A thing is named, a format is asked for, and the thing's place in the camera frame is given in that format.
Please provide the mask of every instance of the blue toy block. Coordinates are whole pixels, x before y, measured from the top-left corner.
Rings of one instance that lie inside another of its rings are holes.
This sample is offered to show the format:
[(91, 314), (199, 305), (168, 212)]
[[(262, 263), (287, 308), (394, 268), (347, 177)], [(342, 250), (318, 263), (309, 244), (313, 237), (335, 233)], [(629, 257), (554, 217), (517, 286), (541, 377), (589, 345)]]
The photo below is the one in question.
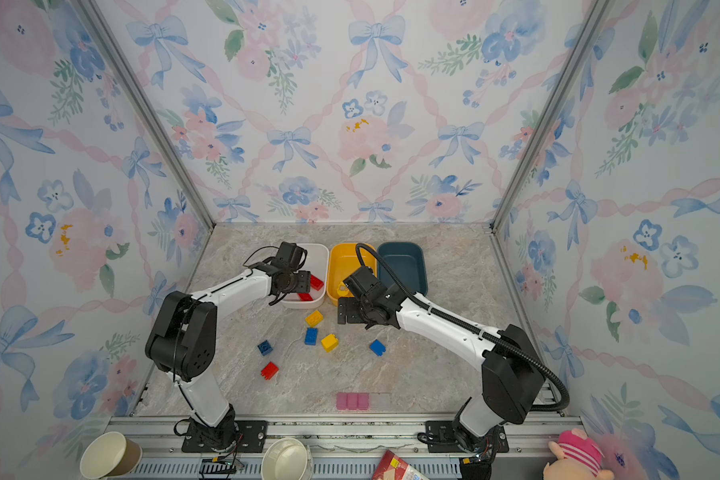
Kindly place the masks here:
[(378, 356), (384, 355), (384, 352), (387, 351), (387, 347), (385, 347), (384, 344), (378, 340), (374, 340), (373, 343), (368, 346), (368, 348), (373, 350), (373, 352)]
[(259, 343), (259, 351), (262, 353), (263, 356), (267, 356), (270, 352), (272, 352), (272, 346), (269, 345), (269, 340), (264, 340), (263, 342)]
[(307, 336), (304, 337), (305, 345), (317, 345), (317, 329), (307, 329)]

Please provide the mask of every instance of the brown paper cup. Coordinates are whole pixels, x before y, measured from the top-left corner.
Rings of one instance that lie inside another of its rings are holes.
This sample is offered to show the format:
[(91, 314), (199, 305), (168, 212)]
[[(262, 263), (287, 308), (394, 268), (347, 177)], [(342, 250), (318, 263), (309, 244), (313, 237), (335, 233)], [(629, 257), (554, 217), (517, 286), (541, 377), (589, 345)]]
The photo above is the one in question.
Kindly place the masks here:
[(107, 432), (85, 449), (80, 459), (80, 473), (94, 480), (125, 475), (141, 461), (141, 447), (120, 432)]

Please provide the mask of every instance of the pink plush toy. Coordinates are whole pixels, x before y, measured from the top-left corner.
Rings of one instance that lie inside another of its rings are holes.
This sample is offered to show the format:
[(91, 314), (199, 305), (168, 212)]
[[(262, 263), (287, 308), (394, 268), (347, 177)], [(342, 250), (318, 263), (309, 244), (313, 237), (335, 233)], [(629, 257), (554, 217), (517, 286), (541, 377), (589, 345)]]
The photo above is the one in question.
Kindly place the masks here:
[(544, 467), (544, 480), (614, 480), (611, 470), (600, 470), (603, 452), (584, 430), (563, 432), (548, 445), (557, 461)]

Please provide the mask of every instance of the wallpaper wall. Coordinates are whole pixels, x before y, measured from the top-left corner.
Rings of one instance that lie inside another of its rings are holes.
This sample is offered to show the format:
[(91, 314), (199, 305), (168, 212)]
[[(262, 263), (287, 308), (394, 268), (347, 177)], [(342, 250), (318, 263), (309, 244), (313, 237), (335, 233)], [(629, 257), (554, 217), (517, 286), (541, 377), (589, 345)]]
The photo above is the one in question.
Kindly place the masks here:
[(546, 360), (617, 478), (720, 478), (720, 1), (616, 0), (558, 122), (503, 225)]
[(0, 479), (78, 478), (207, 230), (65, 2), (0, 0)]
[(215, 218), (301, 223), (492, 218), (589, 4), (98, 2)]

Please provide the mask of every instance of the yellow toy block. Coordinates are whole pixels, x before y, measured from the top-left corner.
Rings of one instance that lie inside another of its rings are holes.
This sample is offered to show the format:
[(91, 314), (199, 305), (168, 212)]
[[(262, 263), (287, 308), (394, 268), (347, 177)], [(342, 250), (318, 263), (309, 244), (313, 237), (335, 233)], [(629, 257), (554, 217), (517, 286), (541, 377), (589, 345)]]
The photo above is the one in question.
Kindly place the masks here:
[(322, 313), (314, 312), (309, 315), (305, 320), (310, 327), (315, 328), (315, 326), (322, 321)]
[(322, 348), (326, 349), (327, 352), (330, 352), (338, 346), (338, 339), (336, 338), (336, 335), (332, 333), (324, 338), (321, 343)]

